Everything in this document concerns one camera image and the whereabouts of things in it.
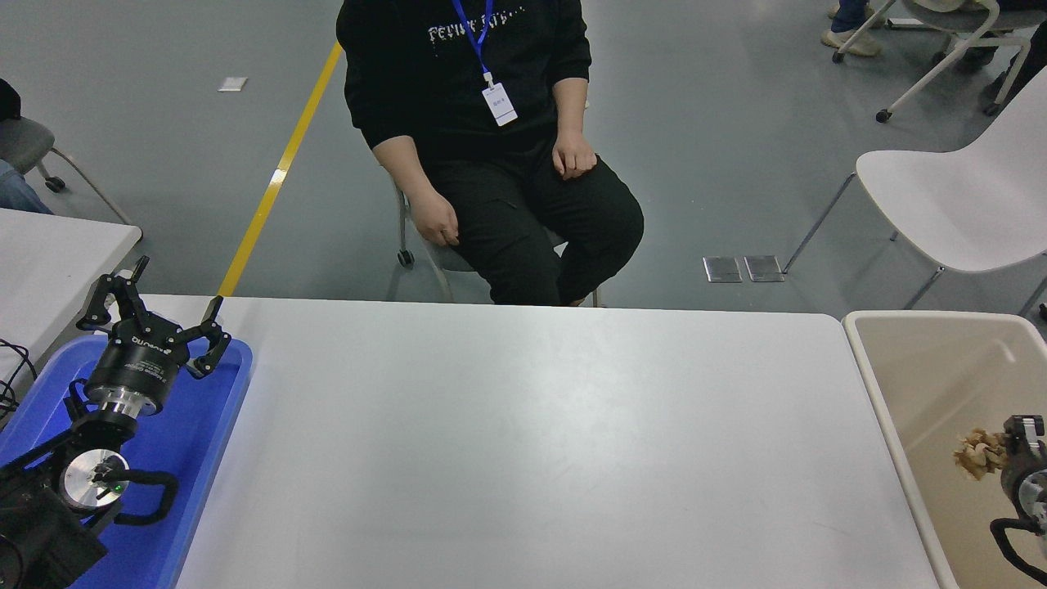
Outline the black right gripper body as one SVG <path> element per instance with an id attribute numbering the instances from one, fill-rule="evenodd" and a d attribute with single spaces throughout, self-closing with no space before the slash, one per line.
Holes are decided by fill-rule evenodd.
<path id="1" fill-rule="evenodd" d="M 1021 483 L 1035 472 L 1040 472 L 1046 466 L 1046 460 L 1042 455 L 1028 454 L 1028 452 L 1010 452 L 1007 455 L 1007 463 L 1001 472 L 1001 488 L 1009 501 L 1018 500 L 1018 489 Z"/>

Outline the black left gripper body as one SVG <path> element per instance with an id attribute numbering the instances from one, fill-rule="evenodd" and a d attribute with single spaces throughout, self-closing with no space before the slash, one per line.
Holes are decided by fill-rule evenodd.
<path id="1" fill-rule="evenodd" d="M 149 318 L 139 326 L 133 318 L 117 321 L 109 333 L 101 361 L 86 383 L 86 395 L 101 403 L 108 390 L 128 390 L 163 407 L 173 382 L 188 361 L 186 343 L 171 343 L 180 326 L 164 318 Z"/>

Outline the person's right hand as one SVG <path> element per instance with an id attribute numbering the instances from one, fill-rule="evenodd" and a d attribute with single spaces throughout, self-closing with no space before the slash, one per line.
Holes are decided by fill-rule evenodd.
<path id="1" fill-rule="evenodd" d="M 405 191 L 416 230 L 431 245 L 460 245 L 459 220 L 450 202 L 435 189 Z"/>

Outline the person's left hand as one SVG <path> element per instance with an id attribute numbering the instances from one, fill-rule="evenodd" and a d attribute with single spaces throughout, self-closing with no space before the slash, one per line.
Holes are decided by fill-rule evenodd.
<path id="1" fill-rule="evenodd" d="M 552 150 L 552 161 L 559 177 L 569 182 L 597 167 L 599 158 L 583 132 L 560 130 Z"/>

